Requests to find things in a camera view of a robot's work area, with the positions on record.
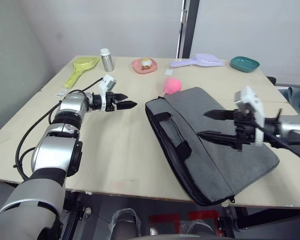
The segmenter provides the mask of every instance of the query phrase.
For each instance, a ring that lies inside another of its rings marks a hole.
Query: white bottle cap
[[[100,50],[100,55],[101,56],[108,56],[108,55],[110,55],[109,49],[108,48],[102,48]]]

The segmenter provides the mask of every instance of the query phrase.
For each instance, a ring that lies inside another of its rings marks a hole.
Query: white wall
[[[18,3],[0,0],[0,128],[54,74]]]
[[[182,0],[19,0],[54,68],[76,55],[175,57]]]
[[[201,0],[195,53],[249,57],[277,83],[300,85],[300,0]]]

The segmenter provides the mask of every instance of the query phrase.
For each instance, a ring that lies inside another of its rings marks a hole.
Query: pink plate
[[[153,71],[155,71],[158,67],[157,63],[155,62],[155,60],[153,60],[152,58],[150,58],[150,60],[152,61],[152,65],[150,67],[150,69],[145,69],[145,70],[142,70],[142,66],[141,66],[141,60],[142,58],[140,59],[137,59],[137,60],[134,60],[132,62],[132,67],[133,69],[138,73],[138,74],[147,74],[147,73],[151,73]]]

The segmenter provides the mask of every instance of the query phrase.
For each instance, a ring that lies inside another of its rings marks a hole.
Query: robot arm
[[[32,175],[12,192],[0,210],[1,240],[59,239],[65,180],[80,166],[83,143],[79,137],[85,114],[137,105],[121,101],[127,96],[111,92],[115,83],[106,75],[100,83],[101,95],[72,92],[63,99],[52,124],[34,149]]]
[[[262,102],[247,86],[235,94],[235,110],[210,110],[204,116],[215,120],[233,120],[236,135],[216,131],[202,131],[197,134],[204,140],[242,150],[243,144],[263,142],[275,148],[289,149],[300,157],[300,115],[265,118]]]

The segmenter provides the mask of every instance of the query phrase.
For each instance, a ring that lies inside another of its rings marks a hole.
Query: teal bowl
[[[230,66],[241,72],[251,73],[260,66],[260,63],[245,56],[236,56],[231,59]]]

